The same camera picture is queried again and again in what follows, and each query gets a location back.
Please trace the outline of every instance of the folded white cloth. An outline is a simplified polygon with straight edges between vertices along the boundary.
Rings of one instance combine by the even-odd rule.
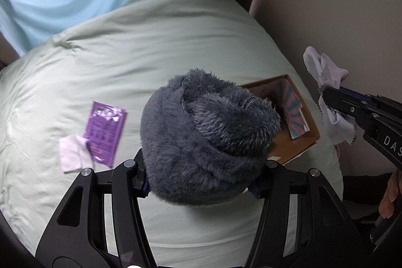
[[[313,47],[306,48],[303,60],[307,71],[318,83],[318,92],[321,94],[318,105],[321,109],[327,135],[335,145],[344,141],[352,144],[356,136],[354,118],[328,108],[322,99],[323,90],[326,87],[339,89],[340,83],[347,78],[349,72],[337,67],[327,55],[319,55]]]
[[[83,168],[93,168],[89,140],[71,134],[59,140],[60,162],[64,173],[77,172]]]

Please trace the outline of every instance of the purple packet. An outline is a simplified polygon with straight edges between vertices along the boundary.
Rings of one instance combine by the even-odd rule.
[[[83,135],[89,140],[93,161],[113,166],[126,115],[125,109],[94,101]]]

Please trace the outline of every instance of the brown box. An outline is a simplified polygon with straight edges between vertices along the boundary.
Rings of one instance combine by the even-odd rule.
[[[277,137],[272,141],[271,145],[269,146],[268,157],[280,157],[280,159],[278,159],[277,161],[280,164],[285,164],[302,154],[310,147],[314,146],[316,141],[320,138],[320,133],[313,120],[313,117],[311,116],[306,106],[306,103],[304,102],[302,96],[300,95],[300,92],[297,90],[290,76],[281,75],[271,79],[248,83],[246,85],[242,85],[242,87],[249,89],[250,92],[257,97],[265,99],[270,96],[268,94],[268,87],[265,87],[265,85],[278,79],[287,79],[287,81],[292,86],[297,98],[299,98],[301,104],[303,105],[301,111],[310,129],[310,131],[306,132],[302,136],[299,136],[296,139],[292,139],[286,122],[282,121],[282,130],[278,133]]]

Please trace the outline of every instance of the metal screw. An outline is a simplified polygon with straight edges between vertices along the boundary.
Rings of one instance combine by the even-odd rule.
[[[316,168],[313,168],[312,170],[310,170],[310,174],[311,174],[312,176],[317,177],[317,176],[320,176],[320,175],[321,175],[321,172],[320,172],[319,170],[317,170]]]
[[[136,164],[135,160],[129,159],[124,162],[124,166],[129,168],[133,167]]]
[[[90,168],[84,168],[84,169],[81,171],[81,175],[82,175],[82,176],[88,176],[89,174],[91,174],[91,172],[92,172],[92,169],[90,169]]]
[[[275,168],[278,166],[278,163],[275,160],[269,160],[269,161],[267,161],[267,166],[269,168]]]

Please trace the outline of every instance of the fuzzy gray fabric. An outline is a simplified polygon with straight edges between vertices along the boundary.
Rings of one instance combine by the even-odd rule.
[[[174,204],[231,201],[259,175],[279,131],[271,104],[235,83],[200,69],[176,76],[142,113],[150,190]]]

